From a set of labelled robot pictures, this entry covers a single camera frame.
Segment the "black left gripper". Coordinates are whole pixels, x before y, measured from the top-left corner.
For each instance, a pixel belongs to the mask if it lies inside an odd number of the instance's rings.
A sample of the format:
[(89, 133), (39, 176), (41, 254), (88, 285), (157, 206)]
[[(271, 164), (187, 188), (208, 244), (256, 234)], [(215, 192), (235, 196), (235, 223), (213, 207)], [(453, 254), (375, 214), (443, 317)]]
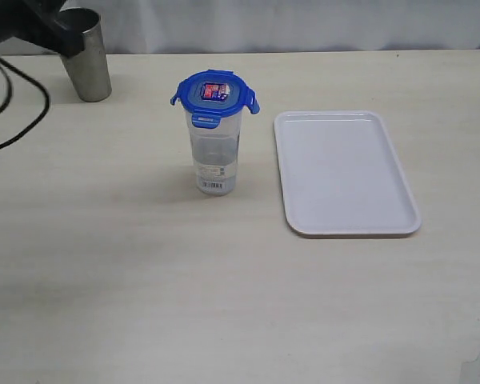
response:
[(84, 50), (80, 32), (64, 26), (57, 14), (65, 0), (0, 0), (0, 43), (18, 38), (72, 58)]

